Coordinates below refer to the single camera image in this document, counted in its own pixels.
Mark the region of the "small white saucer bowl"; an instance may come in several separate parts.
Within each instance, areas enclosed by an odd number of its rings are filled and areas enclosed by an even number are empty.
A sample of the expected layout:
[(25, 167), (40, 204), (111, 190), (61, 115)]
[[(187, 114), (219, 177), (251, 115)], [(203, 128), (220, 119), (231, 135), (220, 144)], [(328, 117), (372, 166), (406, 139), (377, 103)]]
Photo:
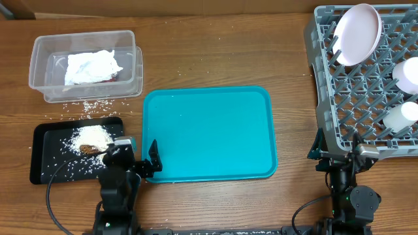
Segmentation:
[(417, 61), (417, 57), (411, 57), (397, 64), (392, 73), (393, 79), (398, 80), (396, 86), (410, 95), (417, 94)]

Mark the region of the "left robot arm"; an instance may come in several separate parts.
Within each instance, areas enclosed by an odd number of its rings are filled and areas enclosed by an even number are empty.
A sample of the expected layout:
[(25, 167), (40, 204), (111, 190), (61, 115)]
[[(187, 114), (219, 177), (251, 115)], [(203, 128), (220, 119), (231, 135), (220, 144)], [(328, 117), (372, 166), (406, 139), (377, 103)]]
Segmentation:
[(127, 136), (117, 138), (105, 150), (106, 168), (99, 174), (101, 202), (96, 207), (94, 234), (142, 234), (135, 212), (141, 180), (152, 178), (163, 165), (156, 140), (148, 150), (150, 159), (136, 161), (136, 150), (135, 140)]

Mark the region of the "large white plate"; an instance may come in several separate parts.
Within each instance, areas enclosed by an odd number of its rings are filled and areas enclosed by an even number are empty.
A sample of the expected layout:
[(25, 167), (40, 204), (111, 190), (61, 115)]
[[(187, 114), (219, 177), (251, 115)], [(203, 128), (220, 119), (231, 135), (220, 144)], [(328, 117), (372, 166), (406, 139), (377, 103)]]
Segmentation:
[(340, 51), (337, 62), (353, 66), (366, 60), (378, 45), (382, 27), (381, 17), (372, 5), (361, 3), (351, 7), (334, 31), (336, 42), (332, 52)]

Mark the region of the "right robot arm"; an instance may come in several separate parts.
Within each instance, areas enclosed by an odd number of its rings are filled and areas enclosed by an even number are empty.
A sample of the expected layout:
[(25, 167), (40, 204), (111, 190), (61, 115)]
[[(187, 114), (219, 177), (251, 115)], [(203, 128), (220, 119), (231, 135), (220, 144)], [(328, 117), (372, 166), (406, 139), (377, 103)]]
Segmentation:
[(318, 161), (315, 169), (326, 174), (332, 217), (318, 221), (311, 234), (371, 234), (368, 226), (381, 202), (380, 195), (368, 186), (358, 185), (356, 175), (369, 170), (379, 150), (367, 144), (359, 133), (353, 135), (351, 150), (343, 155), (328, 150), (322, 128), (318, 129), (308, 158)]

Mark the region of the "brown food scrap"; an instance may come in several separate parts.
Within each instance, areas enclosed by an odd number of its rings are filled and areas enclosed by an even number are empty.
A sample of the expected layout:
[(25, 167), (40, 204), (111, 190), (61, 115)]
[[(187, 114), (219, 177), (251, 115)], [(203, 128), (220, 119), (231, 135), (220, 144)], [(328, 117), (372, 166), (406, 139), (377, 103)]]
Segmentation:
[(82, 155), (97, 155), (100, 152), (98, 147), (91, 145), (81, 145), (79, 150)]

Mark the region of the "white cup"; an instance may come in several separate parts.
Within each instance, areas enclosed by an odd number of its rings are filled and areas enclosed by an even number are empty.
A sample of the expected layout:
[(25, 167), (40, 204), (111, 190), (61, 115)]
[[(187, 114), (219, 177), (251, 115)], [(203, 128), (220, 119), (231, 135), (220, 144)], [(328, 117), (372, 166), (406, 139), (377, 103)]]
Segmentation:
[(397, 133), (417, 122), (417, 112), (417, 103), (405, 102), (390, 109), (388, 115), (383, 118), (383, 124)]

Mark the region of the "pile of white rice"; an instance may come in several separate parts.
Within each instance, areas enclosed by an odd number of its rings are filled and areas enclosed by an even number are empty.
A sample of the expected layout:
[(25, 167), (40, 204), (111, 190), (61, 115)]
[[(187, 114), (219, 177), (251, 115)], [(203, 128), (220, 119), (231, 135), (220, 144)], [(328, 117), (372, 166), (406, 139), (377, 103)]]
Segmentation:
[(92, 125), (71, 129), (70, 137), (62, 138), (59, 148), (62, 153), (73, 153), (82, 155), (79, 147), (81, 145), (91, 145), (99, 148), (100, 152), (108, 148), (113, 143), (116, 134), (109, 132), (103, 125)]

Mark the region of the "white napkin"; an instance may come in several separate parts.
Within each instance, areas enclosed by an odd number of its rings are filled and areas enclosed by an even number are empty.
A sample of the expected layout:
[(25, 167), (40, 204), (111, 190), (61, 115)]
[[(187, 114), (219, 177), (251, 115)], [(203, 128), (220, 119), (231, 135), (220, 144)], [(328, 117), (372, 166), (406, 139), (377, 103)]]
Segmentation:
[(123, 67), (118, 65), (114, 54), (114, 50), (101, 50), (69, 55), (65, 85), (94, 84), (116, 77)]

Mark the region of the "red snack wrapper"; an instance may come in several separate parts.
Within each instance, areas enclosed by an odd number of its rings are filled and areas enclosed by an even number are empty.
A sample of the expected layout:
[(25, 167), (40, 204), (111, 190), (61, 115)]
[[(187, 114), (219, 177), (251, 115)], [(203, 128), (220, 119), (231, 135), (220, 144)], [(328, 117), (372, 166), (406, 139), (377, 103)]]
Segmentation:
[(109, 79), (109, 80), (102, 80), (102, 81), (100, 81), (100, 82), (96, 82), (96, 84), (100, 84), (100, 83), (107, 83), (107, 82), (117, 82), (118, 81), (118, 79), (116, 78), (116, 77), (112, 77), (111, 79)]

